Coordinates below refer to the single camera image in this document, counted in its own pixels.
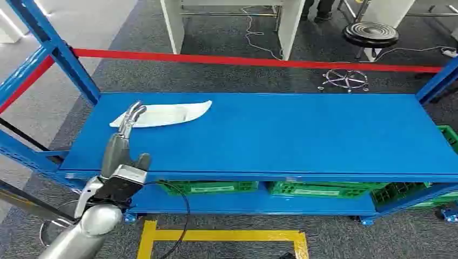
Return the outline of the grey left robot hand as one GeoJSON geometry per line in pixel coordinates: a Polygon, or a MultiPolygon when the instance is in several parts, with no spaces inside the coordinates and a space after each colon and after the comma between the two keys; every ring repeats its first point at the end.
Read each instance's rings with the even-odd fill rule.
{"type": "Polygon", "coordinates": [[[146,106],[140,101],[133,103],[126,110],[118,131],[110,137],[104,151],[100,171],[103,180],[109,179],[119,165],[128,165],[144,171],[149,168],[152,161],[149,153],[142,153],[135,161],[130,156],[130,134],[140,115],[145,111],[146,106]]]}

